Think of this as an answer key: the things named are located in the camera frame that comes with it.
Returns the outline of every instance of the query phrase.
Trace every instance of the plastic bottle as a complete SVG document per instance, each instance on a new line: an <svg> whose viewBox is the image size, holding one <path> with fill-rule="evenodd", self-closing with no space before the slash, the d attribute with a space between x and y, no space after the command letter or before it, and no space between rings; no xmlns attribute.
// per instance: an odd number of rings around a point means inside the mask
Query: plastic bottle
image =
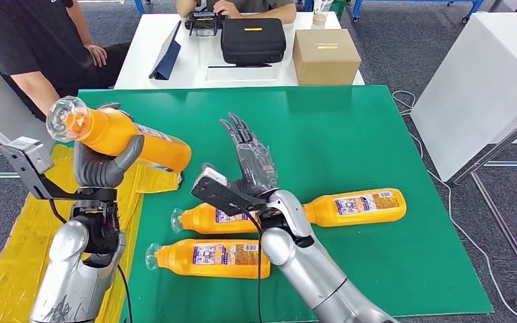
<svg viewBox="0 0 517 323"><path fill-rule="evenodd" d="M148 269L168 268L178 275L256 279L258 240L185 239L171 246L152 244L145 253ZM261 278L271 274L269 259L261 256Z"/></svg>
<svg viewBox="0 0 517 323"><path fill-rule="evenodd" d="M175 232L195 230L200 234L246 234L256 232L256 227L245 214L233 217L207 203L187 211L175 209L171 216L171 228Z"/></svg>
<svg viewBox="0 0 517 323"><path fill-rule="evenodd" d="M303 208L308 220L321 227L397 221L407 211L395 188L324 195Z"/></svg>
<svg viewBox="0 0 517 323"><path fill-rule="evenodd" d="M403 195L395 188L324 195L302 207L309 222L321 227L396 221L407 210ZM195 230L200 234L243 234L256 231L247 216L229 217L207 203L187 211L175 209L171 224L175 232L184 229Z"/></svg>
<svg viewBox="0 0 517 323"><path fill-rule="evenodd" d="M168 172L181 172L191 158L189 146L170 135L134 123L114 108L90 109L79 98L56 101L46 118L50 135L62 142L78 140L105 155L117 156L136 134L145 137L139 156L147 164Z"/></svg>

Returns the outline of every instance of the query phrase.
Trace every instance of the person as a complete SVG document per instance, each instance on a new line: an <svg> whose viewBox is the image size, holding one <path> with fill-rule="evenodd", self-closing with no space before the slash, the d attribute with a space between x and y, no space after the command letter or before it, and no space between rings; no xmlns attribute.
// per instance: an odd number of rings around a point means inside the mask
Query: person
<svg viewBox="0 0 517 323"><path fill-rule="evenodd" d="M129 45L96 46L77 1L0 1L0 73L41 120L61 97L114 85Z"/></svg>
<svg viewBox="0 0 517 323"><path fill-rule="evenodd" d="M197 1L176 0L177 13L186 17L195 10ZM278 18L290 24L296 18L294 0L207 0L207 10L229 18Z"/></svg>

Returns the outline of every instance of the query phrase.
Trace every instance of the cable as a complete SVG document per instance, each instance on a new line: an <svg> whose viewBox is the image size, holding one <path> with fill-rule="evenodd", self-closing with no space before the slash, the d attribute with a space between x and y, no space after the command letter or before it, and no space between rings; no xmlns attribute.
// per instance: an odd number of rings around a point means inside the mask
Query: cable
<svg viewBox="0 0 517 323"><path fill-rule="evenodd" d="M50 204L50 209L53 210L53 214L55 217L62 223L66 223L66 220L62 217L62 215L59 213L59 210L57 209L57 205L55 204L55 200L49 199L48 203Z"/></svg>
<svg viewBox="0 0 517 323"><path fill-rule="evenodd" d="M50 204L50 209L53 211L53 214L55 215L55 217L62 223L66 223L66 220L62 217L62 215L59 213L59 210L57 209L57 205L55 204L55 200L54 199L49 199L48 200L48 203ZM261 261L261 244L260 244L260 240L259 240L259 244L258 244L258 261L259 261L259 264L260 264L260 261ZM130 290L128 288L128 281L126 280L126 275L124 275L124 271L122 270L122 267L120 267L120 264L118 264L118 271L120 272L120 276L122 277L122 281L124 282L124 288L126 289L126 298L128 300L128 315L130 317L130 323L133 323L133 317L132 317L132 301L131 301L131 298L130 298Z"/></svg>
<svg viewBox="0 0 517 323"><path fill-rule="evenodd" d="M409 96L412 97L412 102L411 102L411 105L408 105L407 103L405 103L404 101L400 100L399 98L396 98L395 95L396 94L407 94ZM413 107L415 106L415 95L411 92L408 92L408 91L395 91L391 94L391 96L393 97L393 100L401 103L402 105L406 106L408 109L406 110L403 110L403 111L400 111L399 114L401 116L408 116ZM413 138L413 140L415 140L418 144L419 144L419 155L421 156L421 158L423 159L423 144L421 143L421 141L416 137L414 136L412 133L409 133L411 135L411 138ZM448 208L448 214L449 214L449 219L451 220L451 222L453 223L453 225L465 236L467 237L467 240L485 257L485 260L486 260L486 263L487 263L487 267L489 269L489 274L490 274L490 277L492 279L492 282L494 284L494 287L496 288L496 291L498 292L498 295L500 296L500 300L502 301L502 303L504 303L504 305L506 306L506 308L511 312L513 313L516 317L517 317L517 312L514 311L510 305L508 305L508 302L504 299L504 294L502 293L502 291L500 290L500 286L498 285L498 282L496 281L496 277L494 276L494 273L492 271L492 265L491 265L491 262L490 262L490 258L488 256L488 254L469 236L469 234L463 229L460 227L459 224L457 224L457 222L455 222L455 220L453 219L453 215L452 215L452 208L451 208L451 197L452 197L452 189L449 185L447 185L447 183L443 182L440 178L438 178L435 174L433 174L433 172L431 172L430 170L427 170L427 172L433 176L433 178L435 178L442 186L444 186L447 191L448 191L448 196L447 196L447 208Z"/></svg>
<svg viewBox="0 0 517 323"><path fill-rule="evenodd" d="M263 249L261 246L261 240L263 238L263 231L261 230L261 227L259 226L259 223L256 222L256 219L248 212L247 210L241 209L246 217L252 221L252 224L256 227L256 230L258 231L258 277L256 278L256 308L258 311L258 323L263 323L263 315L261 314L261 258L263 257Z"/></svg>
<svg viewBox="0 0 517 323"><path fill-rule="evenodd" d="M122 270L122 267L120 267L120 264L118 264L118 271L120 272L120 276L122 277L122 281L124 282L124 288L126 289L126 298L128 299L128 316L130 317L130 323L133 323L130 290L128 289L128 281L126 280L126 275L124 275L124 271Z"/></svg>

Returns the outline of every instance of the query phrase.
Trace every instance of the blue table leg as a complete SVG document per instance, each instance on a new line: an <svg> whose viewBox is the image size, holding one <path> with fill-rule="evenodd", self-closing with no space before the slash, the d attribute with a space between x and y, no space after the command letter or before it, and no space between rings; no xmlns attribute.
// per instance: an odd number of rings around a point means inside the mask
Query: blue table leg
<svg viewBox="0 0 517 323"><path fill-rule="evenodd" d="M134 0L137 13L141 16L144 13L142 0Z"/></svg>
<svg viewBox="0 0 517 323"><path fill-rule="evenodd" d="M304 11L312 11L314 0L304 0Z"/></svg>
<svg viewBox="0 0 517 323"><path fill-rule="evenodd" d="M355 0L353 8L351 10L351 17L355 20L359 19L359 9L361 8L361 2L363 0Z"/></svg>
<svg viewBox="0 0 517 323"><path fill-rule="evenodd" d="M480 8L480 6L483 4L483 0L480 1L474 1L473 7L469 11L469 14L467 14L467 17L470 17L473 13L477 12L477 10Z"/></svg>

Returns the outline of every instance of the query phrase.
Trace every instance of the green table mat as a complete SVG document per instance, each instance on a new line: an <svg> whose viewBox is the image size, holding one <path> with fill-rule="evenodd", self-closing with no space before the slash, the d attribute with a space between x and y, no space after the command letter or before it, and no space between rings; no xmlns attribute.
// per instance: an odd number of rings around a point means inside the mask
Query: green table mat
<svg viewBox="0 0 517 323"><path fill-rule="evenodd" d="M129 277L134 321L258 320L256 281L149 271L144 261L153 242L201 237L174 233L170 214L200 203L190 189L203 162L228 178L240 176L231 139L219 124L228 111L269 147L280 187L303 203L324 194L401 190L407 214L399 221L314 226L335 262L374 303L393 316L493 311L387 87L106 90L80 97L89 106L120 102L136 122L183 139L193 151L179 190L143 200ZM274 266L271 272L262 284L264 322L315 320L282 273ZM127 316L123 306L120 321Z"/></svg>

